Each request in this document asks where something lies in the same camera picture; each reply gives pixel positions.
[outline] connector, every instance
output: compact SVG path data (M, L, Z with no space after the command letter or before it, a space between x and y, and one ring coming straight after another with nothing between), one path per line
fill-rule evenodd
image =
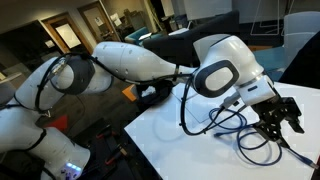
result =
M57 63L53 70L51 71L50 75L48 76L48 79L52 79L55 75L60 73L66 66L67 66L67 60L63 59L59 63Z
M310 167L312 167L313 169L319 169L319 165L317 165L316 163L312 162L311 164L309 164Z
M46 110L46 111L43 111L43 113L41 114L41 116L51 118L51 113L50 113L49 110Z
M220 136L223 135L223 134L224 134L224 133L215 133L213 136L218 138L218 137L220 137Z
M245 108L247 108L247 105L243 105L241 108L238 109L238 112L243 111Z
M240 94L238 92L233 93L231 96L228 96L223 100L223 103L220 105L220 107L224 107L225 109L228 109L230 106L235 104L238 99L240 99Z

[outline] desk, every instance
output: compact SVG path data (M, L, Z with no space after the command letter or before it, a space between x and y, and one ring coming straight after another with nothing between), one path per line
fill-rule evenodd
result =
M151 38L151 35L152 35L152 33L148 33L148 34L142 35L142 36L139 37L139 41L147 39L147 38Z
M291 147L297 152L316 161L320 152L320 90L275 84L279 93L295 98L302 116L299 118L305 134L296 134L287 122L282 123L282 134ZM180 100L184 85L177 85L162 105L152 107L125 127L126 132L140 148L152 166L164 180L212 180L212 179L288 179L309 180L313 169L303 165L286 150L279 163L269 167L258 167L248 164L239 155L235 134L214 138L213 129L207 134L188 136L180 123ZM197 95L190 89L190 99L186 103L186 122L190 130L195 132L208 123L210 109L217 107L228 94L213 99ZM258 121L251 108L242 113L249 123ZM248 137L245 144L257 145L259 138ZM258 151L249 152L255 160L264 159L272 154L277 156L275 143L270 143Z

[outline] door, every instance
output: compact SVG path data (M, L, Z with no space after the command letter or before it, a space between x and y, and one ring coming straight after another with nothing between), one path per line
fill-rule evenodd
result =
M62 53L39 21L0 34L0 62L5 67L2 72L7 74L19 71L27 77L43 62Z
M100 2L94 2L80 7L78 11L97 43L101 41L120 41L118 34Z
M92 54L92 47L68 13L45 19L42 22L54 36L64 53L87 52Z

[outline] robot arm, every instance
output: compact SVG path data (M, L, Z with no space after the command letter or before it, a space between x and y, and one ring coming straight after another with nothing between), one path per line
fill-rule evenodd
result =
M137 85L151 85L164 79L187 83L191 78L195 91L209 98L220 96L234 87L237 94L232 100L241 98L259 114L261 121L255 125L258 132L266 139L286 146L280 133L283 118L288 119L294 130L303 132L297 119L299 113L295 113L295 103L279 96L272 81L239 38L220 37L208 36L195 43L202 50L197 52L201 57L198 68L177 66L147 49L120 42L102 42L92 56L71 54L47 61L21 85L15 98L9 102L19 103L21 107L0 111L0 122L3 124L0 127L0 143L4 144L0 152L28 149L45 160L45 167L53 176L64 176L61 173L63 170L71 172L72 179L77 179L90 152L72 143L61 132L53 128L41 129L34 122L41 116L38 112L50 109L63 94L105 91L112 85L113 76ZM11 136L10 142L3 138L8 135ZM42 179L50 177L43 173Z

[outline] wall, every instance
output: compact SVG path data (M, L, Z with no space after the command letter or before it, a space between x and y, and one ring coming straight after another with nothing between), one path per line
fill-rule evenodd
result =
M188 20L225 14L232 10L232 0L184 0Z
M96 41L77 8L96 0L16 0L0 6L0 33L21 27L31 21L43 20L63 12L69 12L80 31L92 47Z
M150 32L156 32L157 28L152 19L150 8L146 6L147 0L102 0L108 15L118 13L123 17L123 11L142 11L147 28Z
M174 14L176 16L186 14L183 0L171 0Z
M98 8L89 9L87 11L84 11L84 15L89 20L88 22L91 25L93 31L96 33L96 37L98 38L98 40L103 41L102 37L99 36L101 33L99 26L97 25L97 23L95 21L93 21L93 19L95 19L96 17L100 17L101 21L104 22L104 20L101 17L101 13L100 13L99 9Z
M124 16L123 11L142 11L142 4L140 0L103 0L103 4L110 15L118 13L119 17Z
M19 59L14 56L2 43L0 43L0 63L9 68L20 63Z
M172 16L174 14L171 0L161 0L165 16Z
M184 14L186 0L171 0L176 15ZM240 12L240 23L254 22L259 0L232 0L232 8ZM286 1L279 0L280 19L283 18ZM261 0L256 21L277 19L278 0ZM295 1L291 13L301 11L320 11L320 1L299 0Z

